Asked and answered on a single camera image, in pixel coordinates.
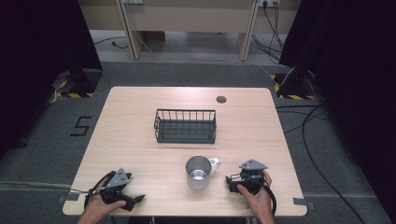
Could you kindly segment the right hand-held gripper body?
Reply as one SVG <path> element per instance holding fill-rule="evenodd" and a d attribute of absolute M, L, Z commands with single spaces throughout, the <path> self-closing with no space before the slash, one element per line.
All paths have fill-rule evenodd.
<path fill-rule="evenodd" d="M 263 171 L 268 168 L 267 165 L 253 159 L 240 165 L 241 172 L 237 175 L 243 187 L 251 194 L 257 194 L 264 186 Z"/>

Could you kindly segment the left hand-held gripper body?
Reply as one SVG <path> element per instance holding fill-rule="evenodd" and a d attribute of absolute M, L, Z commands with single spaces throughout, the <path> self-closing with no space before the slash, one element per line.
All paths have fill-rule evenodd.
<path fill-rule="evenodd" d="M 106 204 L 111 204 L 116 201 L 132 202 L 136 204 L 136 202 L 133 202 L 133 198 L 122 193 L 123 189 L 128 185 L 130 177 L 131 174 L 126 173 L 122 168 L 117 172 L 110 172 L 109 177 L 100 188 L 102 201 Z"/>

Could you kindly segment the silver metal cup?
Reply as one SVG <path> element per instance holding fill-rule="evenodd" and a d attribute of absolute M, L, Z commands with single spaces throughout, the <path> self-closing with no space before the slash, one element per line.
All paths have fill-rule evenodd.
<path fill-rule="evenodd" d="M 205 189 L 210 182 L 210 176 L 216 172 L 221 165 L 219 158 L 206 158 L 204 156 L 193 156 L 188 159 L 185 170 L 188 185 L 195 190 Z"/>

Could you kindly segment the black wire basket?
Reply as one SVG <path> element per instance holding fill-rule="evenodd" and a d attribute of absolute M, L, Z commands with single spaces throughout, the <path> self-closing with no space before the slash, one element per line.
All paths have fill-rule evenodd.
<path fill-rule="evenodd" d="M 209 109 L 158 109 L 153 128 L 158 143 L 214 144 L 217 113 Z"/>

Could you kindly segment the person's right hand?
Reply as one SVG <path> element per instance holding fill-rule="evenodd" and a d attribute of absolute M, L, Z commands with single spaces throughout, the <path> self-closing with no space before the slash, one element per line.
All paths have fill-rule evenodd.
<path fill-rule="evenodd" d="M 242 185 L 238 185 L 238 189 L 245 196 L 247 200 L 246 209 L 250 209 L 255 217 L 274 217 L 272 212 L 272 200 L 267 192 L 267 189 L 271 187 L 272 179 L 266 171 L 263 171 L 264 175 L 264 186 L 260 191 L 253 195 Z"/>

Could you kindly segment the person's left hand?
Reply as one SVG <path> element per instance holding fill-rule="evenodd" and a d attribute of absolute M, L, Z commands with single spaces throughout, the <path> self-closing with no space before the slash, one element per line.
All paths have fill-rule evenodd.
<path fill-rule="evenodd" d="M 105 217 L 110 212 L 122 208 L 125 204 L 125 201 L 116 201 L 111 204 L 106 204 L 102 201 L 100 195 L 94 195 L 82 214 L 96 214 L 97 216 Z"/>

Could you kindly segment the grey tape piece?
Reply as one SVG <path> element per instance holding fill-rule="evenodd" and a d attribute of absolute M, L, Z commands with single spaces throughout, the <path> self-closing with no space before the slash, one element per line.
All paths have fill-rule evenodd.
<path fill-rule="evenodd" d="M 79 198 L 79 194 L 68 193 L 68 194 L 59 196 L 58 203 L 65 203 L 67 201 L 78 201 L 78 198 Z"/>
<path fill-rule="evenodd" d="M 304 198 L 293 198 L 293 203 L 296 205 L 305 205 L 308 210 L 315 210 L 315 204 L 307 201 Z"/>

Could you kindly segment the black stand base striped tape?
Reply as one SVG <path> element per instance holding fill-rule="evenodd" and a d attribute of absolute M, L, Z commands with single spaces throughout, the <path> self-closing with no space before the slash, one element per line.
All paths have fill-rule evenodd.
<path fill-rule="evenodd" d="M 271 75 L 276 96 L 280 99 L 314 100 L 314 94 L 306 79 L 295 76 L 293 72 L 294 69 L 291 68 L 285 74 L 276 73 Z"/>
<path fill-rule="evenodd" d="M 98 69 L 84 68 L 82 77 L 72 76 L 69 71 L 63 71 L 56 77 L 52 86 L 53 97 L 86 98 L 93 97 L 103 72 Z"/>

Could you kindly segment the black curtain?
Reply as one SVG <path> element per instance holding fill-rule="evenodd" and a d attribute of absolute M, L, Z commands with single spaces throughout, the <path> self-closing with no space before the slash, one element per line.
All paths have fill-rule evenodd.
<path fill-rule="evenodd" d="M 301 0 L 280 61 L 315 74 L 346 145 L 396 224 L 396 0 Z"/>
<path fill-rule="evenodd" d="M 78 0 L 0 0 L 0 159 L 29 132 L 57 76 L 101 67 Z"/>

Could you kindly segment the beige wooden desk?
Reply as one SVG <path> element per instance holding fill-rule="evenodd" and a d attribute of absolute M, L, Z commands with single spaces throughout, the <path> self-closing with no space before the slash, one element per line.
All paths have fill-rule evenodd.
<path fill-rule="evenodd" d="M 259 7 L 259 0 L 78 0 L 91 30 L 122 30 L 137 60 L 145 32 L 235 34 L 239 59 L 248 58 L 251 36 L 277 31 L 286 35 L 302 0 L 280 0 Z"/>

